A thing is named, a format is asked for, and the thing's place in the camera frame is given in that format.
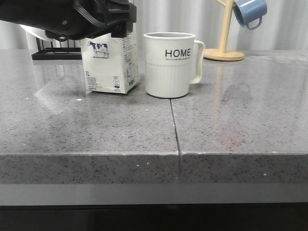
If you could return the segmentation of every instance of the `wooden stand base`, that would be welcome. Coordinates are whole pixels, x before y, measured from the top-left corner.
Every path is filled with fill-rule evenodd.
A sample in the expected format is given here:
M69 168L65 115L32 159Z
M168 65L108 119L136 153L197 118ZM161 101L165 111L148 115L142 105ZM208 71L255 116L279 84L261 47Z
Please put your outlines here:
M204 57L206 59L218 61L239 61L244 58L244 54L238 51L226 51L226 53L221 53L219 49L206 49L204 51Z

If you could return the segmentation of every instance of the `wooden mug stand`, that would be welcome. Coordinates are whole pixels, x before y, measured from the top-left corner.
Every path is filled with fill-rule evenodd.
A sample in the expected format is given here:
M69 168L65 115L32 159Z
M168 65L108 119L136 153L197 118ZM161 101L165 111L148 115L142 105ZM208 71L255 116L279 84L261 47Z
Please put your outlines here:
M244 58L244 54L238 51L227 51L227 43L230 31L230 23L233 11L234 0L216 0L225 7L225 13L222 24L222 31L218 49L206 49L204 57L206 59L218 61L238 61Z

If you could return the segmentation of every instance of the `mug handle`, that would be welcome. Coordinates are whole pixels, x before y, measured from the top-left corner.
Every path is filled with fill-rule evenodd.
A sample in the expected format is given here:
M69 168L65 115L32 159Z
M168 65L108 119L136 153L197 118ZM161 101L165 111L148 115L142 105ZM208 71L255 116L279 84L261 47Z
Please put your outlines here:
M196 77L191 80L190 84L199 83L202 79L202 61L205 44L201 41L195 40L194 44L198 44L197 62L196 62Z
M262 17L259 18L259 24L256 25L255 27L253 28L250 28L249 27L249 23L247 24L247 28L250 29L250 30L254 30L254 29L257 29L259 26L261 26L261 23L262 23Z

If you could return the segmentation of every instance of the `white mug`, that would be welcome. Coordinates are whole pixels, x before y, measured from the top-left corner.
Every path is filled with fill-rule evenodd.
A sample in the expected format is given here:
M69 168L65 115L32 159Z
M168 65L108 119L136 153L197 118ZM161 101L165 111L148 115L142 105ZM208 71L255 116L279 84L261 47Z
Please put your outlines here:
M195 35L155 32L145 37L145 90L160 98L177 98L189 91L189 85L202 78L205 45ZM193 45L198 44L196 77L192 79Z

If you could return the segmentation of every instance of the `mug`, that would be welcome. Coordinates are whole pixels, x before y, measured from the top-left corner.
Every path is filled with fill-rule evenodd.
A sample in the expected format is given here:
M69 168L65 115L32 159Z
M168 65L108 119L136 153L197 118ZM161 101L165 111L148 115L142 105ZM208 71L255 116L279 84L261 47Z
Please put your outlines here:
M145 90L160 98L177 98L189 91L190 84L202 78L205 45L195 35L155 32L145 37ZM193 45L198 44L196 77L192 79Z
M248 29L254 30L261 26L262 16L268 12L268 7L265 0L236 0L233 8L235 17L239 24ZM259 19L258 25L251 28L249 23Z

